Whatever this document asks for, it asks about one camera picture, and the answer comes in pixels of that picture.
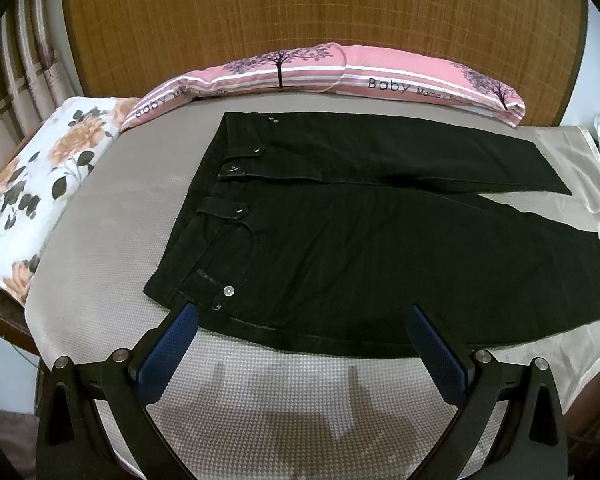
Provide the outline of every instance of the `black jeans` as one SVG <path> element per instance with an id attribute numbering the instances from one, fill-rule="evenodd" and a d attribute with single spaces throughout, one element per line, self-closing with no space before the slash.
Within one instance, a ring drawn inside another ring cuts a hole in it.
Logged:
<path id="1" fill-rule="evenodd" d="M 144 291 L 273 348 L 416 352 L 402 309 L 471 347 L 600 319 L 600 242 L 473 192 L 569 190 L 528 141 L 410 118 L 227 113 Z"/>

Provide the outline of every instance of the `pink pillow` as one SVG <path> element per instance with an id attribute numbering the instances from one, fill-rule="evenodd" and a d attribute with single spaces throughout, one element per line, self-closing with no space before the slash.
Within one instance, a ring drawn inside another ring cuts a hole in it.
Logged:
<path id="1" fill-rule="evenodd" d="M 192 100 L 289 89 L 449 105 L 517 126 L 525 104 L 510 86 L 460 63 L 377 46 L 326 43 L 192 70 L 138 101 L 122 130 Z"/>

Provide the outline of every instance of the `gray mattress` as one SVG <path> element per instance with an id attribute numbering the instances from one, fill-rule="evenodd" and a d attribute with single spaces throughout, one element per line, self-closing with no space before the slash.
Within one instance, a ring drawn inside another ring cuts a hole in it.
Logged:
<path id="1" fill-rule="evenodd" d="M 452 108 L 317 94 L 206 100 L 125 132 L 68 205 L 32 280 L 26 318 L 51 366 L 131 348 L 166 310 L 142 293 L 187 186 L 227 111 L 332 111 L 427 118 L 532 140 L 573 196 L 489 195 L 600 236 L 600 157 L 578 128 L 517 128 Z M 500 360 L 548 359 L 563 409 L 600 370 L 600 321 L 514 348 Z M 133 457 L 108 407 L 104 427 Z M 289 354 L 200 330 L 149 412 L 200 479 L 398 479 L 423 459 L 454 414 L 418 359 Z M 484 460 L 498 405 L 465 473 Z"/>

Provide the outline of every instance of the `metal bolt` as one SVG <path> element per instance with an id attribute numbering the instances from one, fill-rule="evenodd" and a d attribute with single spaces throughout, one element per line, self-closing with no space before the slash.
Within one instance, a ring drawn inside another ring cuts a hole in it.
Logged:
<path id="1" fill-rule="evenodd" d="M 475 354 L 475 360 L 480 363 L 489 363 L 491 362 L 491 354 L 486 350 L 478 350 Z"/>
<path id="2" fill-rule="evenodd" d="M 538 359 L 536 359 L 536 366 L 541 370 L 547 370 L 547 368 L 549 367 L 549 363 L 546 361 L 546 359 L 539 357 Z"/>
<path id="3" fill-rule="evenodd" d="M 123 363 L 127 359 L 129 359 L 129 350 L 126 348 L 118 348 L 113 354 L 111 354 L 111 358 L 117 363 Z"/>
<path id="4" fill-rule="evenodd" d="M 63 355 L 62 357 L 59 357 L 58 359 L 56 359 L 56 362 L 54 363 L 54 367 L 55 368 L 64 368 L 68 364 L 69 364 L 69 358 L 66 355 Z"/>

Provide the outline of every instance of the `floral pillow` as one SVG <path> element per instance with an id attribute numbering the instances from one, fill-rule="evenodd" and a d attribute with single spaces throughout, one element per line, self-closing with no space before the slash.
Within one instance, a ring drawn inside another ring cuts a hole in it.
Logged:
<path id="1" fill-rule="evenodd" d="M 0 286 L 21 304 L 66 205 L 137 101 L 67 99 L 0 173 Z"/>

